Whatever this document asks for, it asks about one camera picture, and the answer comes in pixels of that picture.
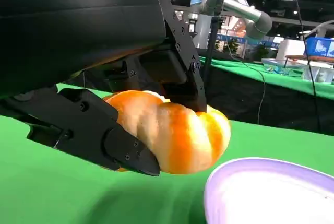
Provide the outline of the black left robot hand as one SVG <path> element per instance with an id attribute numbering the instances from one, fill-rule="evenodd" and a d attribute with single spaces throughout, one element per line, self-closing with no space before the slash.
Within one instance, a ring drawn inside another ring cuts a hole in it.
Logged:
<path id="1" fill-rule="evenodd" d="M 171 101 L 206 110 L 199 56 L 170 0 L 1 0 L 1 115 L 30 126 L 29 140 L 107 169 L 157 176 L 154 154 L 87 89 L 56 85 L 124 57 Z"/>

